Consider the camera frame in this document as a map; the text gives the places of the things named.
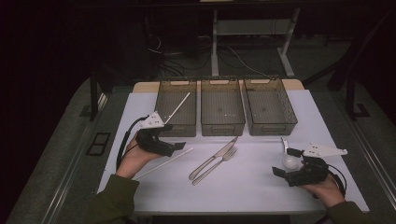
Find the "utensil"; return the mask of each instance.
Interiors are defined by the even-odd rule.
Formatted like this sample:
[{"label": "utensil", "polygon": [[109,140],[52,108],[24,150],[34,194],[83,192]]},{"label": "utensil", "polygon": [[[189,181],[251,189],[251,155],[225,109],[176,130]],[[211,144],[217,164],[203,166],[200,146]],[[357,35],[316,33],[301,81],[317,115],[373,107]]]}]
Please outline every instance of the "utensil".
[{"label": "utensil", "polygon": [[140,177],[142,177],[142,176],[148,175],[149,173],[151,173],[151,172],[153,172],[153,171],[155,171],[155,170],[161,168],[162,166],[165,166],[167,163],[169,163],[169,162],[171,162],[171,161],[174,161],[174,160],[176,160],[177,158],[180,158],[180,157],[186,155],[187,153],[191,152],[193,149],[194,149],[194,147],[190,148],[189,150],[187,150],[187,151],[185,151],[185,152],[179,154],[178,156],[176,156],[176,157],[170,159],[169,161],[166,161],[166,162],[164,162],[164,163],[162,163],[162,164],[160,164],[160,165],[158,165],[158,166],[152,168],[151,170],[149,170],[149,171],[143,173],[142,175],[139,175],[139,176],[136,177],[134,180],[137,180],[138,178],[140,178]]},{"label": "utensil", "polygon": [[171,119],[175,113],[178,111],[178,109],[184,104],[184,102],[187,100],[187,97],[189,97],[189,95],[191,94],[191,92],[187,93],[187,95],[184,97],[184,99],[181,101],[181,103],[176,107],[176,109],[174,110],[174,112],[171,114],[171,116],[169,116],[169,118],[166,120],[165,124],[168,123],[169,119]]},{"label": "utensil", "polygon": [[288,148],[289,148],[289,143],[288,139],[282,137],[282,142],[283,146],[285,148],[285,151],[283,153],[283,165],[291,170],[295,170],[298,167],[298,163],[295,157],[288,155]]},{"label": "utensil", "polygon": [[192,181],[193,185],[197,185],[202,179],[204,179],[208,174],[210,174],[210,172],[212,172],[216,167],[218,167],[222,162],[224,161],[229,161],[233,155],[236,152],[236,147],[232,147],[226,154],[224,154],[224,156],[222,156],[221,161],[219,161],[218,163],[214,164],[212,167],[210,167],[207,171],[205,171],[203,174],[201,174],[200,176],[198,176],[196,179],[194,179]]},{"label": "utensil", "polygon": [[202,165],[200,165],[198,168],[196,168],[194,171],[192,171],[192,173],[189,175],[189,180],[193,180],[215,158],[224,156],[224,154],[227,153],[227,151],[230,150],[230,148],[233,147],[233,145],[235,144],[237,139],[238,139],[238,137],[236,136],[233,140],[231,140],[231,142],[227,143],[227,145],[225,145],[215,155],[210,157],[207,161],[202,163]]}]

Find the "knife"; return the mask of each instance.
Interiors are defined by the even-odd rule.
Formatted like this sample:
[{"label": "knife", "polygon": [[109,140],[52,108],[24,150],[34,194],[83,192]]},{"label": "knife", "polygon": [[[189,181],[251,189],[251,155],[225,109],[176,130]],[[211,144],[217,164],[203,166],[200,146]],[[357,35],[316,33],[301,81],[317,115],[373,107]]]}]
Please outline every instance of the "knife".
[{"label": "knife", "polygon": [[225,153],[227,153],[230,148],[233,147],[233,144],[235,144],[236,140],[238,139],[238,136],[236,136],[231,142],[227,143],[220,151],[218,151],[215,155],[210,157],[207,161],[202,163],[198,168],[196,168],[192,173],[189,175],[189,179],[193,180],[210,162],[212,162],[215,158],[217,157],[222,157]]}]

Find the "person's left hand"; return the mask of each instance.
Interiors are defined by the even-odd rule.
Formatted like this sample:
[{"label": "person's left hand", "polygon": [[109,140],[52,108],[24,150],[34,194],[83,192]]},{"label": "person's left hand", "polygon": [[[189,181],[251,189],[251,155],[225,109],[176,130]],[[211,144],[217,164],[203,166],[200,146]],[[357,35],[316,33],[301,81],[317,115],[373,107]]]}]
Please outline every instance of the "person's left hand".
[{"label": "person's left hand", "polygon": [[149,161],[162,157],[161,155],[147,152],[136,143],[136,134],[125,150],[116,175],[132,179]]}]

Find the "gray container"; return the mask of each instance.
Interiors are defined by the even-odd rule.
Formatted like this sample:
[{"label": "gray container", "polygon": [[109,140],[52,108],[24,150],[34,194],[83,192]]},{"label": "gray container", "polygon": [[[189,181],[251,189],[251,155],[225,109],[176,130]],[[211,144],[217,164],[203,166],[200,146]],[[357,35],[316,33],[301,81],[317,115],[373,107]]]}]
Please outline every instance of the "gray container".
[{"label": "gray container", "polygon": [[196,135],[196,77],[163,77],[158,90],[155,110],[166,122],[188,93],[189,97],[169,119],[170,131],[162,132],[160,137],[194,137]]},{"label": "gray container", "polygon": [[280,78],[245,77],[242,90],[250,135],[289,135],[297,118]]},{"label": "gray container", "polygon": [[201,79],[201,124],[203,136],[240,136],[245,114],[237,77]]}]

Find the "hand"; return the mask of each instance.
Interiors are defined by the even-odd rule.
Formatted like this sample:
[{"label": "hand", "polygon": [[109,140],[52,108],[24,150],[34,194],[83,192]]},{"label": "hand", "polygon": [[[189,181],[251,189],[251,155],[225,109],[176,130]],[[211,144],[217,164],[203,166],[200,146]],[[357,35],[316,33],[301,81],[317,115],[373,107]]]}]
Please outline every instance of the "hand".
[{"label": "hand", "polygon": [[132,179],[149,161],[160,158],[161,155],[147,152],[136,143],[136,134],[125,150],[116,175]]},{"label": "hand", "polygon": [[335,179],[331,175],[327,175],[326,179],[322,183],[303,185],[300,186],[300,188],[306,189],[311,194],[317,195],[326,208],[346,201],[344,195],[338,188]]}]

